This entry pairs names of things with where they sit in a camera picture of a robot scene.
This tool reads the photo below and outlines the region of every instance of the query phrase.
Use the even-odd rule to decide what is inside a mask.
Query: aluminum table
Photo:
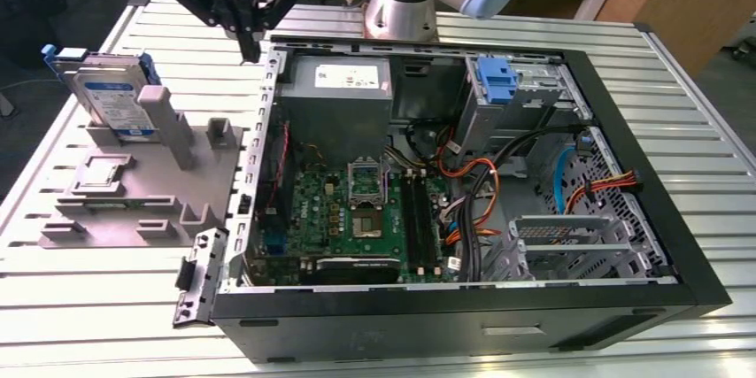
[[[0,375],[753,376],[756,162],[657,38],[630,25],[438,16],[444,42],[584,50],[733,305],[594,352],[253,365],[218,328],[173,330],[182,248],[42,250],[44,218],[92,145],[73,97],[0,206]],[[278,34],[360,37],[356,10],[297,6]],[[102,51],[146,50],[193,125],[252,122],[260,66],[172,0],[132,0]]]

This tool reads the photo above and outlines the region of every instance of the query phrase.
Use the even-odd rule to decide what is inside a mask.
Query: blue drive bracket
[[[517,91],[517,73],[504,58],[477,58],[477,78],[489,104],[508,104]]]

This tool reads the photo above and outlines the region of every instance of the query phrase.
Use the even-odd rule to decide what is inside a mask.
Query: floor
[[[58,42],[96,50],[126,1],[66,0],[66,10],[50,19]],[[342,0],[302,2],[341,4]],[[49,81],[53,78],[44,67],[33,70],[20,68],[0,55],[0,92],[17,108],[12,119],[0,120],[0,201],[66,100],[68,91],[61,84]],[[22,81],[29,82],[5,89],[6,85]],[[756,68],[736,63],[729,53],[721,52],[712,59],[697,83],[746,146],[756,150]]]

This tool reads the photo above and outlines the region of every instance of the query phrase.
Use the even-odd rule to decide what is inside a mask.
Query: label sticker
[[[448,142],[446,142],[446,148],[449,148],[450,151],[452,151],[454,154],[458,154],[458,153],[460,153],[461,146],[460,146],[456,142],[448,141]]]
[[[128,83],[84,83],[88,98],[118,135],[149,136],[154,133],[144,109],[137,104],[137,92]]]
[[[378,68],[320,65],[316,68],[316,88],[377,89]]]

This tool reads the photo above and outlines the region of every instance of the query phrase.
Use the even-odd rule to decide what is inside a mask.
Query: blue plastic latch
[[[477,77],[489,104],[508,104],[517,91],[517,73],[504,58],[477,58]]]
[[[154,61],[149,53],[141,53],[140,65],[144,76],[146,77],[146,83],[160,85],[160,76],[154,70]]]
[[[42,53],[42,60],[45,61],[46,66],[52,70],[53,74],[56,75],[57,79],[62,81],[60,78],[60,73],[57,72],[56,68],[52,66],[52,61],[56,60],[56,47],[52,44],[46,44],[41,50]]]

